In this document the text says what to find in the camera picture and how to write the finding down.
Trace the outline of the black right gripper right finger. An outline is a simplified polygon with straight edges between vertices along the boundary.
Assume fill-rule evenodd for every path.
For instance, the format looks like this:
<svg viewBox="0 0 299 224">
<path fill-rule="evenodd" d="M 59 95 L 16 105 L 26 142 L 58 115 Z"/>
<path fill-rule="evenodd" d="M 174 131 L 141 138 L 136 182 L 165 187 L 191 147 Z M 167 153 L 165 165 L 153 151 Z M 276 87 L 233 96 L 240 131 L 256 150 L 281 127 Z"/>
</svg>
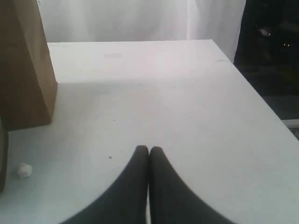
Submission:
<svg viewBox="0 0 299 224">
<path fill-rule="evenodd" d="M 153 224 L 229 224 L 182 181 L 160 147 L 149 154 L 149 205 Z"/>
</svg>

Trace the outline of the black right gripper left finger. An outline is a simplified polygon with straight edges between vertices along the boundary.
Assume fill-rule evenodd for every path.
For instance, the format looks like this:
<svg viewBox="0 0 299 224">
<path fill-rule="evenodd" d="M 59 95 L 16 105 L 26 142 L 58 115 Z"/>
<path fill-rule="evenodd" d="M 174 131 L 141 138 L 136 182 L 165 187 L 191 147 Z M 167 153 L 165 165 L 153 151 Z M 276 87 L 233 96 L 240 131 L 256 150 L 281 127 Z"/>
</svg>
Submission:
<svg viewBox="0 0 299 224">
<path fill-rule="evenodd" d="M 145 224 L 149 182 L 149 150 L 137 146 L 113 184 L 65 224 Z"/>
</svg>

